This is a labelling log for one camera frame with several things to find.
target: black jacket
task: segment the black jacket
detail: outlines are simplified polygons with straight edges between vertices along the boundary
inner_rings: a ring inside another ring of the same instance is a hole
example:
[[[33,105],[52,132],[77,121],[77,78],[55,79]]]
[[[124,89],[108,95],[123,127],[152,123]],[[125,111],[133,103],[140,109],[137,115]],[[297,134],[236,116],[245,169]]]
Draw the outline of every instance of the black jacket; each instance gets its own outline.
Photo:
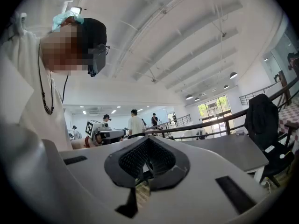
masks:
[[[265,95],[260,94],[249,101],[245,119],[249,137],[263,151],[278,139],[278,108]]]

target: checkered cloth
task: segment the checkered cloth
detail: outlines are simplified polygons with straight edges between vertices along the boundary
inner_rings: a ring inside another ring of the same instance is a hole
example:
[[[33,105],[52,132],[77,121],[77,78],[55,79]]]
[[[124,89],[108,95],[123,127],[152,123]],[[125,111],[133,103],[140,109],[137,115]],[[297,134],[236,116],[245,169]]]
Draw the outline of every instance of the checkered cloth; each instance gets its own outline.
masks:
[[[282,110],[279,114],[278,131],[288,133],[288,127],[285,127],[287,122],[299,124],[299,98],[292,100],[292,103]],[[296,141],[299,140],[299,129],[292,132],[292,136]]]

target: gray table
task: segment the gray table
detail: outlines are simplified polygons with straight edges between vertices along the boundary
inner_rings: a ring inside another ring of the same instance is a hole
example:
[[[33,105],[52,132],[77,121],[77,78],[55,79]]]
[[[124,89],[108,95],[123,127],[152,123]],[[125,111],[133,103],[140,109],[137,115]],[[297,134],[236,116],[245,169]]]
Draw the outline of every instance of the gray table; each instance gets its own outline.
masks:
[[[269,163],[262,151],[247,136],[231,134],[214,139],[183,141],[183,143],[213,151],[246,173],[255,172],[260,181],[264,167]]]

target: black slot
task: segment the black slot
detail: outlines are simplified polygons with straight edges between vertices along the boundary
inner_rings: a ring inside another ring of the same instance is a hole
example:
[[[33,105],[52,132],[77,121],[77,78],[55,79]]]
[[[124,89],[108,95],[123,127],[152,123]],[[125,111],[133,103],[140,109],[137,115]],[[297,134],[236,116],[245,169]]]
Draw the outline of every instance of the black slot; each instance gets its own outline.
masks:
[[[239,214],[246,212],[256,204],[229,176],[215,180]]]
[[[70,165],[76,162],[81,162],[87,160],[87,158],[85,156],[78,156],[78,157],[73,157],[73,158],[69,158],[69,159],[64,159],[64,163],[66,165]]]

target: necklace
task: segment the necklace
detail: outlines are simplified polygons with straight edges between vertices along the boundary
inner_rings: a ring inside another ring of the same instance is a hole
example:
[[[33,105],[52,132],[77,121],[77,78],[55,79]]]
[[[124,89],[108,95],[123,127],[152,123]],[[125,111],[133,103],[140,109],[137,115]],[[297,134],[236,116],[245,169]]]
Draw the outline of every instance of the necklace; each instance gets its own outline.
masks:
[[[42,97],[43,97],[43,107],[45,108],[45,111],[48,114],[52,114],[54,111],[54,106],[53,106],[53,90],[52,90],[52,75],[51,75],[51,71],[50,71],[50,79],[51,79],[51,97],[52,97],[52,107],[51,110],[49,109],[49,107],[46,104],[46,99],[45,99],[45,92],[43,92],[43,84],[42,84],[42,77],[41,77],[41,69],[39,66],[39,50],[41,49],[41,42],[39,42],[39,46],[38,46],[38,72],[39,72],[39,80],[41,82],[41,88],[42,88]]]

